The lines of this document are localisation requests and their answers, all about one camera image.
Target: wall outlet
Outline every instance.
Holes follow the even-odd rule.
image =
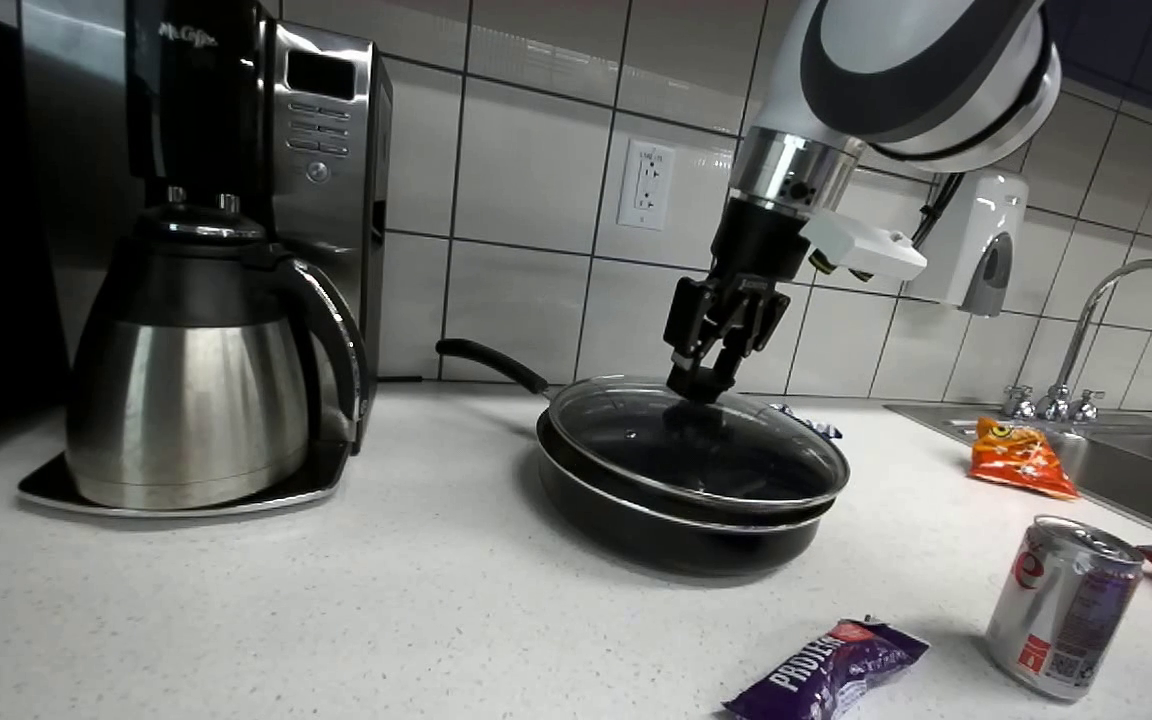
[[[672,147],[654,142],[630,141],[616,223],[662,232],[672,176]]]

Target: countertop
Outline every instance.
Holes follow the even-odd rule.
[[[384,386],[328,501],[247,520],[89,520],[20,505],[55,415],[0,433],[0,719],[713,719],[839,617],[932,643],[851,720],[1152,717],[1152,579],[1073,706],[982,654],[1039,511],[1129,539],[1100,505],[964,478],[968,448],[876,402],[831,420],[851,483],[814,544],[753,582],[687,579],[576,535],[536,479],[544,401],[509,386]]]

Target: pan lid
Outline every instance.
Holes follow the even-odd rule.
[[[661,382],[607,376],[563,388],[550,417],[564,442],[617,477],[726,510],[828,502],[849,475],[833,442],[736,393],[702,406]]]

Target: sink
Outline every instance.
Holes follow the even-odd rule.
[[[1002,418],[986,406],[886,406],[894,414],[954,438],[975,441],[980,416]],[[1101,414],[1089,424],[1025,420],[1047,434],[1079,492],[1152,525],[1152,418],[1138,414]]]

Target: frying pan handle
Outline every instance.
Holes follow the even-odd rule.
[[[520,384],[532,395],[544,395],[545,391],[550,388],[545,378],[540,378],[531,367],[482,342],[464,338],[444,338],[434,343],[434,351],[439,355],[461,357],[461,359],[492,367],[495,372]]]

